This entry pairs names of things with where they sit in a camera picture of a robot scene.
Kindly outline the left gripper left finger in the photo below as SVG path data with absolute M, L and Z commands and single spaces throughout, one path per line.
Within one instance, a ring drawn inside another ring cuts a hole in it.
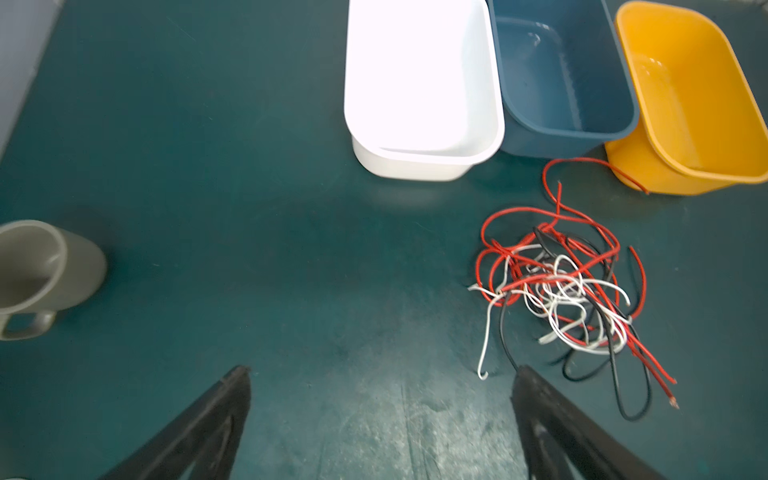
M 236 366 L 104 479 L 228 479 L 251 404 L 250 369 Z

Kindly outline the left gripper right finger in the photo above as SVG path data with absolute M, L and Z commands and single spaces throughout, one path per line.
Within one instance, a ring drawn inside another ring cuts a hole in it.
M 662 477 L 528 366 L 517 370 L 511 403 L 531 479 Z

